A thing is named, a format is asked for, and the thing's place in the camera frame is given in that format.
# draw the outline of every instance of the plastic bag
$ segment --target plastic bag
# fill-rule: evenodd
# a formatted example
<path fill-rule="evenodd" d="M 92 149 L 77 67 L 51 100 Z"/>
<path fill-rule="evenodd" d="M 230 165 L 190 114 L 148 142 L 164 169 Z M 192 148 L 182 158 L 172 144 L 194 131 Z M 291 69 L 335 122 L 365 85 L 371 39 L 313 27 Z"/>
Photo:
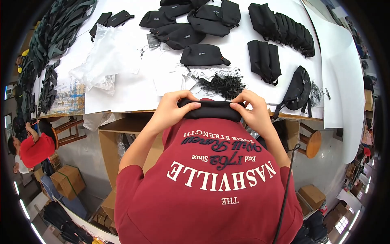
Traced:
<path fill-rule="evenodd" d="M 321 102 L 321 92 L 318 86 L 312 81 L 312 90 L 310 93 L 310 100 L 312 102 L 312 107 L 318 106 Z"/>
<path fill-rule="evenodd" d="M 94 47 L 85 62 L 69 71 L 69 75 L 85 84 L 88 90 L 93 87 L 107 94 L 115 93 L 115 74 L 128 69 L 130 59 L 123 51 L 124 34 L 120 27 L 104 27 L 97 24 Z"/>

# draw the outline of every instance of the pile of bags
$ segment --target pile of bags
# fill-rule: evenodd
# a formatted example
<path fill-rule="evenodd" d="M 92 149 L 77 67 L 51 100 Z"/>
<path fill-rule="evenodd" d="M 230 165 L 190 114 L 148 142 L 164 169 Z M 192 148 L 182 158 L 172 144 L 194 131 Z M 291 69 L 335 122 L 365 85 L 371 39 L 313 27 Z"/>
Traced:
<path fill-rule="evenodd" d="M 174 50 L 198 44 L 206 34 L 223 37 L 239 26 L 241 13 L 238 4 L 222 0 L 221 6 L 205 5 L 208 0 L 161 0 L 158 11 L 149 11 L 140 22 L 151 28 L 159 42 Z M 189 24 L 176 23 L 176 17 L 188 13 Z"/>
<path fill-rule="evenodd" d="M 314 41 L 309 30 L 290 17 L 274 14 L 268 4 L 250 4 L 248 7 L 253 29 L 266 41 L 289 45 L 300 51 L 305 57 L 314 57 Z"/>

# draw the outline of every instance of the black cable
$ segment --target black cable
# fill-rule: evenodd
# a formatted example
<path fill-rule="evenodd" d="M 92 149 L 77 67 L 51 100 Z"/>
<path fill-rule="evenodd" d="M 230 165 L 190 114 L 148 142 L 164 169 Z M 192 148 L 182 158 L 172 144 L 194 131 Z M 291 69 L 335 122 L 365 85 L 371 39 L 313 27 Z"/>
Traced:
<path fill-rule="evenodd" d="M 281 209 L 281 211 L 280 211 L 280 217 L 279 217 L 278 227 L 277 227 L 277 229 L 276 229 L 276 234 L 275 234 L 275 237 L 274 237 L 274 239 L 273 239 L 272 244 L 275 244 L 275 243 L 276 243 L 276 240 L 278 239 L 280 227 L 282 226 L 282 219 L 283 219 L 284 207 L 285 207 L 285 205 L 286 205 L 286 200 L 287 200 L 287 194 L 288 194 L 288 189 L 289 189 L 289 182 L 290 182 L 291 170 L 293 169 L 294 153 L 295 153 L 295 150 L 297 150 L 297 149 L 300 148 L 300 147 L 301 147 L 301 145 L 300 145 L 299 143 L 297 143 L 297 144 L 295 144 L 294 149 L 293 149 L 293 151 L 292 151 L 291 162 L 290 162 L 290 170 L 289 170 L 289 175 L 288 175 L 288 177 L 287 177 L 286 192 L 284 193 L 284 199 L 283 199 L 282 209 Z"/>

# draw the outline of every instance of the fluorescent light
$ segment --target fluorescent light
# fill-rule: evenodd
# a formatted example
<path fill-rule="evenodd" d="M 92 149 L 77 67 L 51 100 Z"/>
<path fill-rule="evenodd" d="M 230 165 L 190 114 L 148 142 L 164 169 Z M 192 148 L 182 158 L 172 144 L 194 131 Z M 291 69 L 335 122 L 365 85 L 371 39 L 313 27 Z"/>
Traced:
<path fill-rule="evenodd" d="M 37 228 L 31 223 L 31 228 L 34 230 L 36 236 L 39 238 L 42 244 L 46 244 L 46 242 L 42 239 L 42 236 L 38 233 Z"/>
<path fill-rule="evenodd" d="M 339 242 L 339 244 L 342 244 L 345 241 L 345 238 L 347 238 L 348 234 L 349 234 L 349 231 L 347 231 L 347 233 L 345 233 L 345 235 L 342 237 L 342 239 Z"/>
<path fill-rule="evenodd" d="M 18 185 L 16 184 L 16 181 L 14 181 L 14 186 L 15 186 L 16 193 L 19 195 L 19 189 L 18 189 Z"/>
<path fill-rule="evenodd" d="M 355 217 L 353 218 L 352 223 L 351 223 L 351 225 L 349 226 L 349 230 L 352 229 L 352 226 L 353 226 L 353 224 L 355 223 L 356 219 L 358 218 L 359 214 L 360 214 L 360 210 L 356 213 Z"/>
<path fill-rule="evenodd" d="M 23 211 L 24 211 L 24 213 L 25 213 L 25 215 L 26 215 L 26 218 L 27 218 L 27 219 L 30 219 L 30 216 L 28 215 L 27 209 L 26 209 L 26 207 L 24 206 L 24 203 L 23 203 L 22 199 L 19 200 L 19 203 L 20 203 L 20 206 L 22 207 L 22 209 L 23 209 Z"/>

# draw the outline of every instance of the hang tag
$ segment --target hang tag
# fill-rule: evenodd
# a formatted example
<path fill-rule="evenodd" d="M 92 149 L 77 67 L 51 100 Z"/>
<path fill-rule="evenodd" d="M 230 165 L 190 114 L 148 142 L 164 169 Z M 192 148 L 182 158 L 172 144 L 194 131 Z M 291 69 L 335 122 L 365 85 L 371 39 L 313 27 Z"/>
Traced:
<path fill-rule="evenodd" d="M 160 46 L 160 42 L 157 40 L 157 37 L 154 34 L 146 34 L 146 37 L 150 49 Z"/>
<path fill-rule="evenodd" d="M 169 46 L 166 43 L 160 43 L 160 51 L 169 51 Z"/>

